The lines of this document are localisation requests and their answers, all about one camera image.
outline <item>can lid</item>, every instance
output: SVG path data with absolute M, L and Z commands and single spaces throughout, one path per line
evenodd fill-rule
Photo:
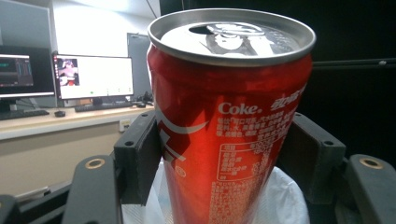
M 284 16 L 245 9 L 208 8 L 153 21 L 148 36 L 158 49 L 187 61 L 223 66 L 264 66 L 299 59 L 316 36 Z

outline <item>white plastic bag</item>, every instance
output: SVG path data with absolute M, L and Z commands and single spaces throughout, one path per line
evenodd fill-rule
M 122 215 L 126 224 L 173 223 L 162 162 L 151 187 L 147 205 L 124 204 Z M 294 180 L 277 167 L 274 167 L 260 197 L 260 206 L 253 223 L 309 224 L 303 193 Z

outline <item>coke can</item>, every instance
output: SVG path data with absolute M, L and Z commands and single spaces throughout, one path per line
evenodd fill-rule
M 175 223 L 251 223 L 310 76 L 315 33 L 255 10 L 153 21 L 148 68 Z

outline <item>keyboard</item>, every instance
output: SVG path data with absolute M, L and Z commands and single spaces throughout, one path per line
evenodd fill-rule
M 102 105 L 77 105 L 75 107 L 76 112 L 88 112 L 95 110 L 106 110 L 106 109 L 117 109 L 124 107 L 132 107 L 132 103 L 115 103 L 115 104 L 102 104 Z
M 35 116 L 45 116 L 48 115 L 49 112 L 47 110 L 16 110 L 16 111 L 9 111 L 9 112 L 1 112 L 0 113 L 0 120 L 5 119 L 23 119 L 23 118 L 30 118 Z

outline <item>white desk surface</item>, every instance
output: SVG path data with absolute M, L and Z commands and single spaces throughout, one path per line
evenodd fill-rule
M 76 113 L 74 108 L 69 107 L 60 109 L 66 112 L 66 116 L 63 118 L 55 117 L 54 112 L 58 109 L 47 109 L 49 115 L 46 116 L 0 120 L 0 140 L 117 122 L 124 119 L 133 121 L 141 113 L 153 108 L 148 105 L 146 108 L 127 107 Z

